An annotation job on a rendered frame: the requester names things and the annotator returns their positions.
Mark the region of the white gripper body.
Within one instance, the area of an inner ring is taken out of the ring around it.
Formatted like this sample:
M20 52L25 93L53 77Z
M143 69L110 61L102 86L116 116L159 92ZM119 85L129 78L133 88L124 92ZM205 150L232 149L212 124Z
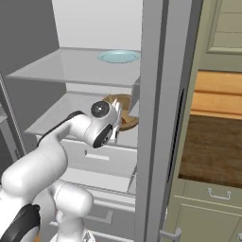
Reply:
M112 103L112 105L117 112L117 120L116 120L116 122L113 126L112 136L111 136L110 142L116 144L117 143L117 137L118 137L118 134L119 134L119 128L120 128L120 125L121 125L121 114L122 114L122 111L123 111L123 107L122 107L122 104L117 99Z

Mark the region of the brown wooden bowl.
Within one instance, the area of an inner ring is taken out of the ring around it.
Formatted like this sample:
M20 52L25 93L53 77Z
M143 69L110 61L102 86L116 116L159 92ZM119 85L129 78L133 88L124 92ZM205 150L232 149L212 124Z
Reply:
M123 111L121 113L121 125L119 128L120 131L130 130L138 125L139 118L131 116L129 113L131 95L107 95L103 98L103 100L108 101L109 103L113 103L115 100L117 100L122 105Z

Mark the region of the grey fridge door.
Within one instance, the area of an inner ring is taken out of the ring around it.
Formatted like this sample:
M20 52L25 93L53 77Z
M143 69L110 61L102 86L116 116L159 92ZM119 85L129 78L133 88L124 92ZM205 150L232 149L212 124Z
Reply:
M144 0L134 242L159 242L169 199L203 0ZM179 100L174 160L167 183Z

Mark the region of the glass fridge shelf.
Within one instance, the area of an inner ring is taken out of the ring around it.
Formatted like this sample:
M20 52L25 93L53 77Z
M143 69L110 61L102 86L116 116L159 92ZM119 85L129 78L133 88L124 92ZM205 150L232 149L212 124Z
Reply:
M56 82L129 88L140 77L140 61L108 63L99 60L98 49L60 48L9 74Z
M118 101L122 102L124 110L129 110L130 95L102 95L70 92L62 96L41 117L39 117L26 130L26 132L43 135L74 111L83 111L88 116L91 116L91 107L93 103L102 99L109 101L109 96L112 100L117 98ZM137 148L138 125L130 130L120 130L116 145L119 147Z

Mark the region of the white fridge drawer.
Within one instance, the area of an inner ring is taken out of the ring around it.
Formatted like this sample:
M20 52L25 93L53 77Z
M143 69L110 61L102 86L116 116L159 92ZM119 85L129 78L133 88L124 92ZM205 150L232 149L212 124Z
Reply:
M135 196L126 187L107 189L84 184L80 187L87 189L95 199L91 212L84 217L88 229L134 239Z
M83 142L63 139L70 168L129 178L137 163L137 150L104 146L92 148Z

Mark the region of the grey fridge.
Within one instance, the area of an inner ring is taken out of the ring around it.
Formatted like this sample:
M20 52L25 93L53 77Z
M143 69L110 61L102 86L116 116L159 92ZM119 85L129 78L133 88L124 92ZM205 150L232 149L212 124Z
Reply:
M140 77L129 88L9 78L9 74L60 48L141 54L143 4L144 0L0 0L1 131L12 158L8 167L36 149L43 135L26 130L66 93L131 95L129 113L139 118L141 58ZM67 166L60 178L78 186L126 187L136 196L136 173L137 163L129 178ZM134 242L85 228L95 241ZM37 237L50 242L58 230L53 220Z

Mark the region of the light blue plate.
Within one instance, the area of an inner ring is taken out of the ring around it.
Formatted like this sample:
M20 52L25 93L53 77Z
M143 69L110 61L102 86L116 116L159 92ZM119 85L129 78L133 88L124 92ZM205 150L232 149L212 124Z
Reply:
M109 50L100 53L97 58L107 63L128 63L138 61L141 54L130 50Z

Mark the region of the green drawer front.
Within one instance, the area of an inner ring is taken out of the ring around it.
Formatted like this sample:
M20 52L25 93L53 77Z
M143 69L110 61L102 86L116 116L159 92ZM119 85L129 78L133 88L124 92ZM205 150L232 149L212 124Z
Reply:
M229 186L187 181L181 196L187 199L197 199L236 208L242 208L242 189Z

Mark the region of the green base cupboard door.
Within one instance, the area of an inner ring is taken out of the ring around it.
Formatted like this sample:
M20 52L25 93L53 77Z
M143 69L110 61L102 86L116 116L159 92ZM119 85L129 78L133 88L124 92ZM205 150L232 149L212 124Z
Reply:
M194 205L181 206L176 227L180 242L239 242L239 215Z

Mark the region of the green wall cupboard door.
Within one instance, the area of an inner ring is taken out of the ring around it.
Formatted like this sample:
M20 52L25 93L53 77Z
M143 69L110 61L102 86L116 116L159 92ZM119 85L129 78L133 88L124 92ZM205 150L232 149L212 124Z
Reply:
M203 0L205 27L199 68L242 72L242 0Z

